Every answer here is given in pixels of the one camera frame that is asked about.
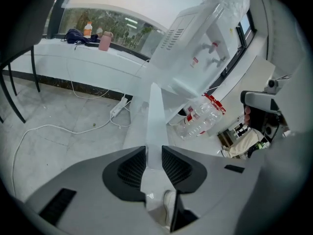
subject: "ventilation grille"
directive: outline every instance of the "ventilation grille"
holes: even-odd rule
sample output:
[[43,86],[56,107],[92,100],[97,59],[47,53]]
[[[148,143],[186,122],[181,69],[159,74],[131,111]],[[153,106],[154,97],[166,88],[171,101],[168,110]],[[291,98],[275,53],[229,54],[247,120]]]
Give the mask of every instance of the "ventilation grille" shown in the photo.
[[47,204],[47,206],[40,212],[39,216],[51,225],[56,223],[61,218],[62,214],[72,201],[76,192],[69,189],[61,189],[59,193]]
[[125,184],[140,190],[141,178],[145,169],[145,153],[139,152],[118,167],[117,176]]
[[168,151],[162,152],[162,167],[173,186],[190,177],[192,167]]
[[185,29],[177,29],[176,31],[173,29],[170,30],[168,34],[166,35],[165,39],[163,40],[161,48],[166,48],[167,50],[171,50],[184,30]]

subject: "plastic water bottle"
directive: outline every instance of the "plastic water bottle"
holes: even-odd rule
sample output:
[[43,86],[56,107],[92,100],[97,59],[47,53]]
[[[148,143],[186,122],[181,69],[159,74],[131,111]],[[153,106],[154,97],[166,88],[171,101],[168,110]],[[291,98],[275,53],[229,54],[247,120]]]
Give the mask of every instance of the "plastic water bottle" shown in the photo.
[[220,121],[225,114],[226,110],[219,101],[215,100],[213,96],[205,96],[207,100],[204,101],[201,98],[198,106],[191,110],[189,108],[189,115],[176,126],[175,131],[183,140],[202,135]]

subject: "black slot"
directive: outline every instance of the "black slot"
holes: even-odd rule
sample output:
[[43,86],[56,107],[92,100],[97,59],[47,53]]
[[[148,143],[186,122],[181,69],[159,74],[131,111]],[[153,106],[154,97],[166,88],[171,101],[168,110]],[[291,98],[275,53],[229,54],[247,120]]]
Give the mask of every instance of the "black slot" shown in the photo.
[[62,214],[72,201],[76,191],[69,189],[61,189],[57,195],[47,204],[47,206],[40,212],[39,216],[51,225],[56,225]]
[[235,166],[235,165],[231,165],[231,164],[226,165],[224,168],[227,170],[232,170],[232,171],[238,172],[238,173],[243,173],[243,171],[245,170],[245,168],[243,168],[243,167],[239,167],[239,166]]

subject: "tile floor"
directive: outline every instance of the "tile floor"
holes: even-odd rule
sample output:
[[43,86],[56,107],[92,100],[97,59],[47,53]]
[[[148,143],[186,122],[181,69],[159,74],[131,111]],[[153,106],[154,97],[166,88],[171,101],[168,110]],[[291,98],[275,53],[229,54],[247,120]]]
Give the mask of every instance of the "tile floor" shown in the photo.
[[[0,90],[0,116],[4,120],[4,124],[0,123],[0,176],[11,194],[13,154],[25,131],[45,124],[61,126],[74,132],[92,129],[104,124],[109,119],[110,109],[118,103],[108,98],[78,98],[73,91],[44,84],[40,84],[41,92],[38,93],[34,82],[18,78],[14,78],[18,93],[14,96],[9,78],[4,78],[17,108],[26,120],[26,124],[20,121]],[[93,97],[77,94],[86,98]],[[128,125],[129,113],[123,110],[114,121]],[[196,140],[184,142],[172,126],[168,126],[167,130],[170,145],[221,156],[217,154],[221,148],[217,137],[202,135]],[[27,133],[15,162],[16,197],[25,201],[40,186],[72,164],[122,149],[127,131],[127,128],[119,129],[109,123],[101,129],[79,135],[53,127]],[[136,133],[138,138],[144,137],[140,131]],[[147,209],[163,226],[166,213],[162,197],[167,189],[174,190],[164,171],[147,169],[144,172],[141,191],[147,195]]]

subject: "gray floor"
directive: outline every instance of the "gray floor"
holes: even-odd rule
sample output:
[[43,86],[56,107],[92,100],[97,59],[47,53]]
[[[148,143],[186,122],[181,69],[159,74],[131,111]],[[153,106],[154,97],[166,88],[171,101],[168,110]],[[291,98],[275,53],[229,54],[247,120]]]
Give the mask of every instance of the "gray floor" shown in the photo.
[[[0,175],[12,194],[12,162],[23,134],[45,124],[81,132],[104,124],[116,100],[100,98],[87,100],[76,97],[72,91],[14,78],[18,95],[14,96],[9,78],[8,90],[21,114],[23,124],[7,103],[0,90]],[[78,93],[79,96],[93,97]],[[128,125],[129,113],[123,110],[114,120]],[[88,133],[74,135],[53,127],[44,127],[26,134],[16,157],[14,182],[16,197],[25,201],[36,189],[72,164],[122,149],[127,128],[107,126]]]

